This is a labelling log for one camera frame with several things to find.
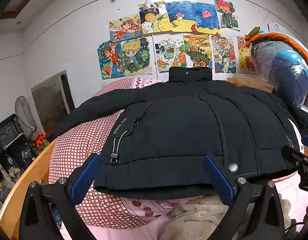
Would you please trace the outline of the standing electric fan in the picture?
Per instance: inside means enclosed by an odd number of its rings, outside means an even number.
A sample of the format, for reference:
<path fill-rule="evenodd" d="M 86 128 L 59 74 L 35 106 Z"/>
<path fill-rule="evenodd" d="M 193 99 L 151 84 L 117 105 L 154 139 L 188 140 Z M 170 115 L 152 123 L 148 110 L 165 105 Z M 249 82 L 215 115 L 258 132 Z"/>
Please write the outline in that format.
<path fill-rule="evenodd" d="M 25 136 L 34 140 L 37 135 L 37 125 L 25 96 L 19 96 L 16 99 L 14 109 Z"/>

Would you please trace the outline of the fruit and drink drawing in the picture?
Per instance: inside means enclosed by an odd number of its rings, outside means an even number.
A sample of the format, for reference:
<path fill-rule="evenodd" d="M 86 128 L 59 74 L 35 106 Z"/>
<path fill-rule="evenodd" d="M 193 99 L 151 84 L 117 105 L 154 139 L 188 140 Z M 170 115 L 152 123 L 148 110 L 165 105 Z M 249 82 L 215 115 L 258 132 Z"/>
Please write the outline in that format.
<path fill-rule="evenodd" d="M 187 67 L 183 34 L 155 36 L 155 53 L 160 73 L 171 67 Z"/>

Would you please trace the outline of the grey door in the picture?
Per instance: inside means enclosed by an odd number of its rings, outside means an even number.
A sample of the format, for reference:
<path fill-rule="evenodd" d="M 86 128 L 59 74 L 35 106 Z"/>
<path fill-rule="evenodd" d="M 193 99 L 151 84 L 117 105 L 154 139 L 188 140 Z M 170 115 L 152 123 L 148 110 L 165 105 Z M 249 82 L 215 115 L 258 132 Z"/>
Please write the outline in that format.
<path fill-rule="evenodd" d="M 65 70 L 31 88 L 31 93 L 46 134 L 75 109 Z"/>

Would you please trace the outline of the red-haired character drawing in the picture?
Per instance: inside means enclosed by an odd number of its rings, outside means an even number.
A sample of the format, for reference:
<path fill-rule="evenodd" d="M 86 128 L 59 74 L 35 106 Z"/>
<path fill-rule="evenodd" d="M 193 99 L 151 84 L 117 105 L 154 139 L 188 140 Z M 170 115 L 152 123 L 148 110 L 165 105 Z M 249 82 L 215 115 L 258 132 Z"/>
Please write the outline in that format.
<path fill-rule="evenodd" d="M 230 28 L 239 30 L 239 23 L 236 15 L 234 15 L 235 8 L 232 2 L 224 0 L 214 0 L 217 12 L 222 14 L 221 25 L 223 28 Z"/>

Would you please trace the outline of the black yellow moon drawing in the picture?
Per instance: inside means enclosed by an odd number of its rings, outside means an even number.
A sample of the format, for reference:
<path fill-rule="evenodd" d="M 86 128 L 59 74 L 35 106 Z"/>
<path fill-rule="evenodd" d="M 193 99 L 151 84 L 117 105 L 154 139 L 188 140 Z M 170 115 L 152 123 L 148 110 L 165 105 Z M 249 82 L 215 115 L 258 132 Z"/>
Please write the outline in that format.
<path fill-rule="evenodd" d="M 143 34 L 170 31 L 171 22 L 164 1 L 140 3 L 138 8 Z"/>

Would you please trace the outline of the swimming girl drawing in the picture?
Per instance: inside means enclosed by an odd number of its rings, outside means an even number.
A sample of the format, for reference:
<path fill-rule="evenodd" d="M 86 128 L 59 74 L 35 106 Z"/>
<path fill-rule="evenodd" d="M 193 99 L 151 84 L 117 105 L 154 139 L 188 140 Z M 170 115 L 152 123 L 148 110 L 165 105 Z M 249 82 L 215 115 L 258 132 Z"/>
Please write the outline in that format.
<path fill-rule="evenodd" d="M 103 42 L 97 49 L 98 62 L 103 80 L 125 76 L 124 61 L 120 43 Z"/>

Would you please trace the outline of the blond chibi boy drawing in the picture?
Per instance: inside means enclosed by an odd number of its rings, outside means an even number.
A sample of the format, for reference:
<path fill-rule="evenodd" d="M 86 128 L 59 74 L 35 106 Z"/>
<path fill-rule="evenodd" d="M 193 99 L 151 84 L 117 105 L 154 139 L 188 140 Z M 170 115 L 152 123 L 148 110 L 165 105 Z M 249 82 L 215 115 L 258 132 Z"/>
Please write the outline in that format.
<path fill-rule="evenodd" d="M 152 74 L 149 41 L 147 37 L 134 38 L 121 43 L 125 75 Z"/>

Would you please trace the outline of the red festive doodle drawing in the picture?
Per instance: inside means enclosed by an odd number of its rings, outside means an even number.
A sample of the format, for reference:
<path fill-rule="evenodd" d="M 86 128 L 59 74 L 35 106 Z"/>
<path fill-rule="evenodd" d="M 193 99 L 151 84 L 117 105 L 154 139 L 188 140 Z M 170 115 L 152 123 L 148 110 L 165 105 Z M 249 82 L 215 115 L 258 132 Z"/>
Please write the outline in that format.
<path fill-rule="evenodd" d="M 215 73 L 236 73 L 236 57 L 232 38 L 213 35 L 211 37 Z"/>

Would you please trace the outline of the orange dice toy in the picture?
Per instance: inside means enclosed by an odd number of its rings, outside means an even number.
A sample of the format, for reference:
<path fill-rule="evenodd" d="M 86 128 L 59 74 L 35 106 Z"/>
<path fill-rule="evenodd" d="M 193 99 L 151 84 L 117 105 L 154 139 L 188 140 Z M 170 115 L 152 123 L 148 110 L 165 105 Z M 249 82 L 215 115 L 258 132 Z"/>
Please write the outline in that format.
<path fill-rule="evenodd" d="M 42 144 L 46 141 L 45 136 L 46 136 L 45 133 L 39 133 L 36 139 L 34 139 L 34 141 L 31 142 L 31 146 L 36 149 L 40 148 L 40 146 L 42 146 Z"/>

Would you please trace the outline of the anime girl drawing top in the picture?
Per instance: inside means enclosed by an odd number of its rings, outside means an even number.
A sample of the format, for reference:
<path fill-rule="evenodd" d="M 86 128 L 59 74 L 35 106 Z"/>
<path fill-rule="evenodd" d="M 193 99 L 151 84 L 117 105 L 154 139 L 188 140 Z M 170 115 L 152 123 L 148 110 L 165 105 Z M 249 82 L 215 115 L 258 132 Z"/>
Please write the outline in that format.
<path fill-rule="evenodd" d="M 126 16 L 109 22 L 110 40 L 120 42 L 143 35 L 139 14 Z"/>

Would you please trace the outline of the black plastic crate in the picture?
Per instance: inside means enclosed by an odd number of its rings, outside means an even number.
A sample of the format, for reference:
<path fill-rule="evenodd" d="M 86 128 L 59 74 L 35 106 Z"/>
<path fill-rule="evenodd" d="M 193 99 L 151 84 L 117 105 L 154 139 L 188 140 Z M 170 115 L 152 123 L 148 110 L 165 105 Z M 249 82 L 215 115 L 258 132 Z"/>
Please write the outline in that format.
<path fill-rule="evenodd" d="M 8 148 L 23 134 L 23 129 L 16 114 L 12 114 L 0 122 L 0 146 L 3 149 Z"/>

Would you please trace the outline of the beige fleece blanket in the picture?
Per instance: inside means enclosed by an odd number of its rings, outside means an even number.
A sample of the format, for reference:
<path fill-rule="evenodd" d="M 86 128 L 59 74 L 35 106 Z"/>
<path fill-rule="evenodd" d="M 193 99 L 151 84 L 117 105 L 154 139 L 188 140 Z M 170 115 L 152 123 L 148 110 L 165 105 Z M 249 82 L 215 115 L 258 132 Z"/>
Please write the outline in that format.
<path fill-rule="evenodd" d="M 204 196 L 179 205 L 160 239 L 208 239 L 228 211 L 217 195 Z"/>

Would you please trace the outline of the black puffer jacket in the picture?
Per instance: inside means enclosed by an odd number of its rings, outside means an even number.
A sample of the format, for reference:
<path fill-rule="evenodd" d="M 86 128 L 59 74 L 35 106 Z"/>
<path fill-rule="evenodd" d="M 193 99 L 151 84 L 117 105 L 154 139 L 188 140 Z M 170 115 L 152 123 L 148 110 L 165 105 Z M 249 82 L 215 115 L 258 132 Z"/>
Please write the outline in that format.
<path fill-rule="evenodd" d="M 209 68 L 172 67 L 167 82 L 90 98 L 47 139 L 115 113 L 94 189 L 127 198 L 213 193 L 206 155 L 253 183 L 287 176 L 294 168 L 281 149 L 298 150 L 297 135 L 308 135 L 308 113 L 279 96 L 213 80 Z"/>

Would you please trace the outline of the plastic-wrapped bedding bundle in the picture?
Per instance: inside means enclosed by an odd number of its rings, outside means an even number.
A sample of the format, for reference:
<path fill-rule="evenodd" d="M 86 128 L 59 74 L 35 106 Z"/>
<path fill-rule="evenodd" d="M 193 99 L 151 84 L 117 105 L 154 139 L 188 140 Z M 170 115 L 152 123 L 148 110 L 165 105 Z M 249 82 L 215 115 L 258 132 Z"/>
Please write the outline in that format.
<path fill-rule="evenodd" d="M 262 77 L 286 102 L 302 107 L 308 95 L 308 64 L 283 41 L 261 41 L 251 45 L 251 61 Z"/>

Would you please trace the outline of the orange blue sleeping bag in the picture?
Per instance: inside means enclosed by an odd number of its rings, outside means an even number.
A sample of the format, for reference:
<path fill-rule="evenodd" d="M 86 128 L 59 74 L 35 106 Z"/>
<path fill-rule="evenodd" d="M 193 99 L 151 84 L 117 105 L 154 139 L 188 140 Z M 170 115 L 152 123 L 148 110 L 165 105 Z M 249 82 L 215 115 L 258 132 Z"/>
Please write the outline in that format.
<path fill-rule="evenodd" d="M 248 47 L 261 40 L 284 42 L 298 52 L 308 67 L 308 49 L 295 37 L 281 31 L 262 31 L 260 27 L 255 27 L 249 34 L 245 35 L 245 42 Z"/>

